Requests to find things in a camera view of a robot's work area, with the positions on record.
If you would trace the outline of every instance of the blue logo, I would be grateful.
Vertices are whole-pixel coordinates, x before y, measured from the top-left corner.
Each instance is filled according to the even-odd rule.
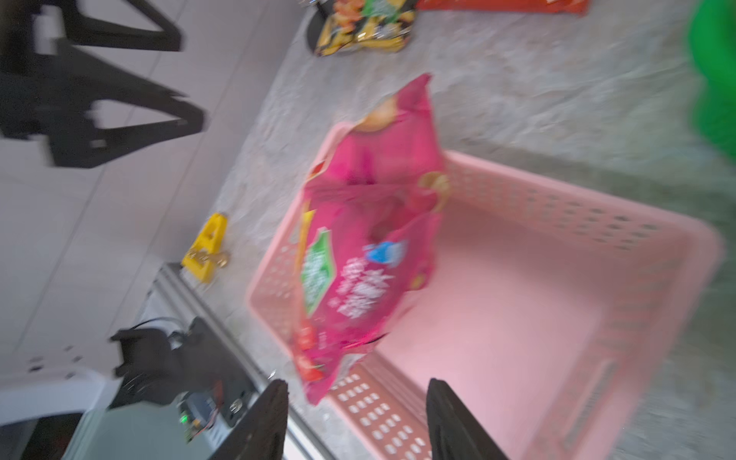
[[[370,262],[382,263],[390,268],[396,267],[406,255],[406,241],[394,243],[385,241],[379,244],[369,244],[363,247],[366,259]]]

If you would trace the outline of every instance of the gray countertop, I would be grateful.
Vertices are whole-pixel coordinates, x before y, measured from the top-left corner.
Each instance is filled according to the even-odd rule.
[[[306,405],[289,358],[253,319],[247,286],[330,127],[425,71],[443,147],[710,222],[736,241],[736,164],[688,118],[702,84],[685,47],[693,0],[593,0],[585,18],[419,15],[397,54],[312,57],[297,33],[213,206],[232,263],[202,298],[340,459],[368,452],[331,408]],[[736,261],[727,258],[613,459],[736,451]]]

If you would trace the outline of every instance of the black cable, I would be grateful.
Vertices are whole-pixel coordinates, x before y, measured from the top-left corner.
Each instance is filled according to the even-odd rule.
[[[147,319],[146,321],[143,321],[143,322],[139,322],[139,323],[138,323],[137,325],[133,326],[133,327],[132,327],[132,328],[130,328],[130,329],[136,329],[136,328],[137,328],[138,326],[142,326],[142,325],[144,325],[144,324],[147,324],[147,323],[149,323],[149,322],[153,322],[153,321],[170,321],[170,322],[175,322],[175,323],[177,323],[177,324],[178,324],[179,326],[181,326],[182,330],[187,330],[187,329],[188,329],[188,327],[187,327],[187,325],[186,325],[186,324],[184,323],[184,321],[182,321],[182,320],[181,320],[181,319],[179,319],[179,318],[174,318],[174,317],[172,317],[172,316],[159,316],[158,318],[151,318],[151,319]]]

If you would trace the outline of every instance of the black bracket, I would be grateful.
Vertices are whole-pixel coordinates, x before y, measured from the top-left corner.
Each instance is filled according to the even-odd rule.
[[[203,392],[221,383],[220,414],[235,426],[256,393],[248,374],[203,319],[195,318],[178,338],[183,343],[172,349],[161,329],[124,329],[110,337],[120,342],[123,358],[115,368],[123,381],[110,408],[141,401],[167,406],[183,392]]]
[[[183,95],[137,77],[56,40],[56,55],[36,54],[33,18],[40,5],[56,4],[64,13],[67,33],[78,43],[135,49],[178,50],[181,34],[173,23],[144,0],[128,0],[163,31],[119,26],[83,16],[74,0],[8,0],[12,17],[0,30],[0,132],[28,140],[46,135],[56,166],[93,168],[158,142],[200,132],[205,113]],[[110,99],[177,117],[169,121],[99,128],[91,110]]]
[[[125,1],[159,26],[161,31],[136,29],[89,18],[79,11],[77,0],[42,0],[43,3],[56,5],[61,9],[66,37],[79,45],[159,51],[181,50],[182,34],[174,23],[146,0]]]

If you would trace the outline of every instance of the pink snack bag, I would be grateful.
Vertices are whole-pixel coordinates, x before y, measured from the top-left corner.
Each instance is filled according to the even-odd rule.
[[[304,187],[295,276],[294,363],[317,404],[386,333],[432,270],[450,184],[429,74],[358,123]]]

